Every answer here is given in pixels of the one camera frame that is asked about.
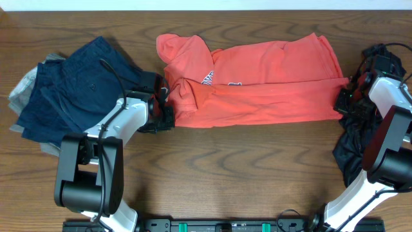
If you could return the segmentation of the red printed t-shirt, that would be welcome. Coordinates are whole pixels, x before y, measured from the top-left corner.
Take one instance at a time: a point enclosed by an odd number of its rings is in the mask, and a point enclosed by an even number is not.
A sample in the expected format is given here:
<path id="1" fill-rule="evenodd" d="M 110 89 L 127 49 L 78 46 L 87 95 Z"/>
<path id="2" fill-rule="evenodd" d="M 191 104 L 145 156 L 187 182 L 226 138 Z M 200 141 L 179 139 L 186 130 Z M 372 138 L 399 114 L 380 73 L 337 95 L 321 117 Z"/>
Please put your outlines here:
<path id="1" fill-rule="evenodd" d="M 188 128 L 338 119 L 348 83 L 328 40 L 315 34 L 210 50 L 197 36 L 157 37 L 175 124 Z"/>

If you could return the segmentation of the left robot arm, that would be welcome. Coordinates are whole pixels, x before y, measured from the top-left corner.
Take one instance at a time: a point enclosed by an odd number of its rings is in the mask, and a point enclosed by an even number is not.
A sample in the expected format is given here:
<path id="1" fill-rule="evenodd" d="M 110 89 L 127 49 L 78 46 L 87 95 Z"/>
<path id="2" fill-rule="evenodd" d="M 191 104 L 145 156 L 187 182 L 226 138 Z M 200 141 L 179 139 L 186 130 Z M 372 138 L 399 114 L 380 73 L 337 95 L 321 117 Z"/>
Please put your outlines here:
<path id="1" fill-rule="evenodd" d="M 140 231 L 139 216 L 124 194 L 124 146 L 137 131 L 174 127 L 165 105 L 168 90 L 125 91 L 115 107 L 83 133 L 68 133 L 61 144 L 54 200 L 88 221 L 66 221 L 63 231 Z"/>

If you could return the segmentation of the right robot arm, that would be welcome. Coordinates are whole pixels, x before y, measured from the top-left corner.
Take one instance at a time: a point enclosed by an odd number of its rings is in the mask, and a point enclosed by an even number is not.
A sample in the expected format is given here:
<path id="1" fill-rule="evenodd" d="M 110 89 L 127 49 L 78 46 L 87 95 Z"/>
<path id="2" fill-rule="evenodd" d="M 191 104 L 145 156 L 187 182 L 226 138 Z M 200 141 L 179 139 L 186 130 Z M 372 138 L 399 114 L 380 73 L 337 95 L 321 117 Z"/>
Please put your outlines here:
<path id="1" fill-rule="evenodd" d="M 383 117 L 364 151 L 362 171 L 321 214 L 308 231 L 354 231 L 375 207 L 399 193 L 411 192 L 411 96 L 405 82 L 378 77 L 368 93 Z"/>

